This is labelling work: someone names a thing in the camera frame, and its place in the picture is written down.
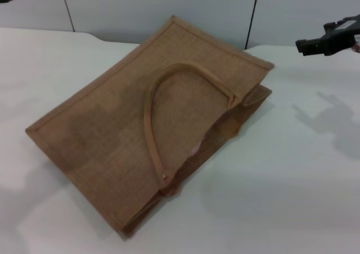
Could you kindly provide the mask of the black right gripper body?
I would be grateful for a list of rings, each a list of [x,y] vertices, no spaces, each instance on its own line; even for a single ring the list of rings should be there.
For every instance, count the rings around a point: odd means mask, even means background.
[[[325,33],[328,37],[325,44],[326,55],[334,55],[342,50],[352,48],[359,35],[359,15],[341,19],[343,24],[337,29]]]

